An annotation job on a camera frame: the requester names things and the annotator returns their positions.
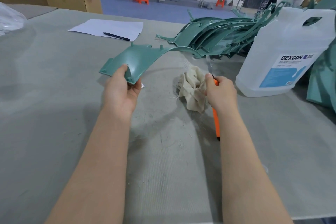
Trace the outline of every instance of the sheet of paper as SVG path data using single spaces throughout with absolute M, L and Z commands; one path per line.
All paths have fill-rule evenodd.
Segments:
M 103 34 L 103 32 L 107 32 L 113 35 L 126 37 L 129 38 L 131 41 L 134 41 L 141 33 L 143 26 L 144 26 L 143 22 L 90 19 L 87 22 L 84 22 L 83 24 L 78 25 L 68 31 L 75 31 L 90 35 L 115 38 Z

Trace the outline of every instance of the table surface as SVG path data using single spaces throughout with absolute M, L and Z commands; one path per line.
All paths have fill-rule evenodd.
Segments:
M 0 223 L 43 223 L 72 174 L 99 113 L 99 69 L 126 41 L 68 29 L 90 18 L 143 21 L 135 44 L 167 46 L 184 25 L 58 9 L 0 37 Z M 214 60 L 234 79 L 244 58 Z M 221 221 L 221 169 L 212 109 L 176 99 L 179 75 L 205 59 L 168 52 L 143 74 L 128 151 L 125 223 Z M 238 95 L 262 163 L 295 219 L 336 215 L 336 118 L 300 90 Z

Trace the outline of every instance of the plastic jug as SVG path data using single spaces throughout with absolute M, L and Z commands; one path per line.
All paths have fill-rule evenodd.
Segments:
M 284 7 L 262 27 L 236 77 L 247 97 L 265 97 L 291 90 L 336 37 L 333 10 Z M 321 19 L 303 26 L 311 17 Z

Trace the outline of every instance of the plastic bag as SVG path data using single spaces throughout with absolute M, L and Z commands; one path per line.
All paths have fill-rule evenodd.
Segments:
M 18 11 L 0 2 L 0 36 L 25 26 L 27 19 Z

